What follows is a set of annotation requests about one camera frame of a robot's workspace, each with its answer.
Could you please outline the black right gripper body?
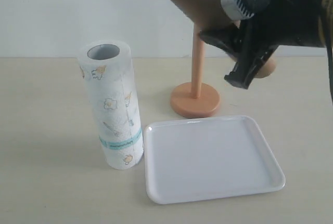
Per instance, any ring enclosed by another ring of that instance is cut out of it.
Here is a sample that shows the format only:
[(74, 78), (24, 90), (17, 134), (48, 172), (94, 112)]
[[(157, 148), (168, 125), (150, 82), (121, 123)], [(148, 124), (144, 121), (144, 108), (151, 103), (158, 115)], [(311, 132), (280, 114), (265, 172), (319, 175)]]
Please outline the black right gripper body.
[(271, 0), (252, 18), (241, 21), (239, 51), (257, 47), (325, 47), (322, 0)]

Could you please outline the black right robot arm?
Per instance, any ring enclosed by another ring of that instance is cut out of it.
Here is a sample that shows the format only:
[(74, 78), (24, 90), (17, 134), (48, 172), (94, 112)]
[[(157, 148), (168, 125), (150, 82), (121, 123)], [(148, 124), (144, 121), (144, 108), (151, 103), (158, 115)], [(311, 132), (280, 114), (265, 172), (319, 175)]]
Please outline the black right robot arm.
[(326, 48), (332, 55), (330, 0), (221, 0), (238, 27), (205, 30), (200, 38), (236, 58), (224, 78), (247, 89), (279, 46)]

